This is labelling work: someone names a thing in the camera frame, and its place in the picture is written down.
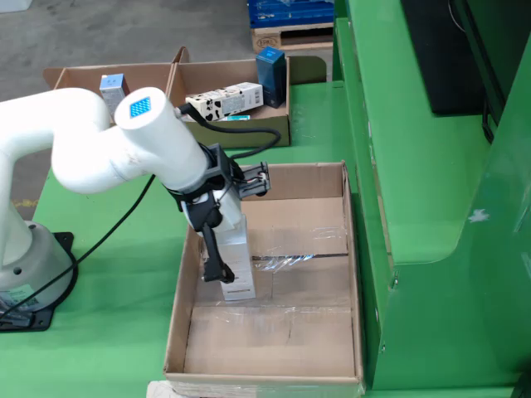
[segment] green machine cabinet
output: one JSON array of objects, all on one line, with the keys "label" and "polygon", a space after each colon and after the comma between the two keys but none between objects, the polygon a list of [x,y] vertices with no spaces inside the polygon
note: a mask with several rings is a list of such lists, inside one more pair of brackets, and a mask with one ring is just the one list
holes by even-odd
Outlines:
[{"label": "green machine cabinet", "polygon": [[479,115],[432,114],[400,0],[336,0],[334,30],[369,385],[513,385],[531,366],[531,44],[490,146]]}]

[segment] concrete floor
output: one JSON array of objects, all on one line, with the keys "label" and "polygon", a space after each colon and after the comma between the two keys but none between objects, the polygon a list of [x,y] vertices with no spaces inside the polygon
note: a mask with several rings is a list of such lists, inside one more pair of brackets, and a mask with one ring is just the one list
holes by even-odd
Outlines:
[{"label": "concrete floor", "polygon": [[[0,101],[48,90],[49,66],[168,62],[180,46],[192,61],[255,56],[246,0],[34,0],[0,14],[0,38]],[[331,50],[304,53],[330,65]],[[12,200],[26,220],[49,167],[49,151],[17,162]]]}]

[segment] white box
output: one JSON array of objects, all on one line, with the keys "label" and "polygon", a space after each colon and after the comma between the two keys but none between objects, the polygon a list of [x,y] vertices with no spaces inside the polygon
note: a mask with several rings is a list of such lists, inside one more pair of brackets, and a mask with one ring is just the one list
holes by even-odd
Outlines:
[{"label": "white box", "polygon": [[224,89],[208,91],[186,97],[207,121],[219,120],[264,104],[262,86],[256,83],[240,83]]},{"label": "white box", "polygon": [[229,266],[235,276],[231,284],[220,282],[225,300],[254,299],[255,280],[245,216],[236,230],[223,234],[217,239],[217,248],[223,262]]}]

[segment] blue grid sticker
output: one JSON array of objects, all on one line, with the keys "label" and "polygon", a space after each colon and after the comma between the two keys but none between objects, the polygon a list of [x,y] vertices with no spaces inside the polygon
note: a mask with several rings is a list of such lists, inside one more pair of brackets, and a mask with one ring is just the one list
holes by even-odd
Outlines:
[{"label": "blue grid sticker", "polygon": [[140,101],[134,102],[129,108],[131,110],[131,119],[136,118],[141,114],[145,114],[151,110],[151,98],[146,97]]}]

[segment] small white box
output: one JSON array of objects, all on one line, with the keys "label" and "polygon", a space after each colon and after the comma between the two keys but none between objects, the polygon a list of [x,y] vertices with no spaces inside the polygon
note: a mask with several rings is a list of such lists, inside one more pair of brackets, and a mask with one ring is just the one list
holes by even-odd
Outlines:
[{"label": "small white box", "polygon": [[235,276],[231,284],[220,282],[225,300],[254,299],[256,297],[255,280],[245,216],[238,228],[220,236],[217,248],[223,262],[229,266]]},{"label": "small white box", "polygon": [[129,95],[129,87],[125,81],[124,74],[102,75],[100,93],[107,105],[110,116],[114,117],[114,112],[116,111],[116,108],[118,108],[119,103]]},{"label": "small white box", "polygon": [[203,118],[212,122],[253,109],[264,104],[262,86],[256,83],[240,83],[224,89],[208,91],[186,97]]}]

